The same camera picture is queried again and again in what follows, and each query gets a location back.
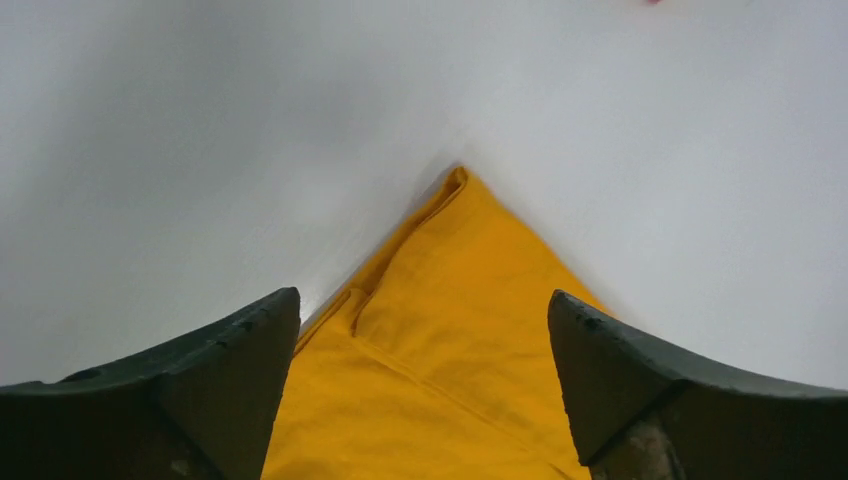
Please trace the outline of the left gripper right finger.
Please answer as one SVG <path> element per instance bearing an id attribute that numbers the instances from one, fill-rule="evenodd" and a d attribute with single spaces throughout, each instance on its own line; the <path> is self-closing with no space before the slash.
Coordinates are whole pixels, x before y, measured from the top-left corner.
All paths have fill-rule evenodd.
<path id="1" fill-rule="evenodd" d="M 843 479 L 847 394 L 726 365 L 556 291 L 550 343 L 595 479 Z"/>

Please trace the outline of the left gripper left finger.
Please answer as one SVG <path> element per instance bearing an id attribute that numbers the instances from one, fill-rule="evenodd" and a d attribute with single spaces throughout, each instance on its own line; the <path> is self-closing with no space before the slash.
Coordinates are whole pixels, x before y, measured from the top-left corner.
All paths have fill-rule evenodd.
<path id="1" fill-rule="evenodd" d="M 1 390 L 5 479 L 257 479 L 300 328 L 282 288 L 136 354 Z"/>

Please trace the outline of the yellow t-shirt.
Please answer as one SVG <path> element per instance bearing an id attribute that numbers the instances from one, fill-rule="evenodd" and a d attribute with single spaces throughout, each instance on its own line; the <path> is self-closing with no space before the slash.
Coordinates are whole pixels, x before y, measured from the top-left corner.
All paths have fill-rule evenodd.
<path id="1" fill-rule="evenodd" d="M 298 341 L 266 479 L 585 479 L 555 290 L 594 297 L 458 167 Z"/>

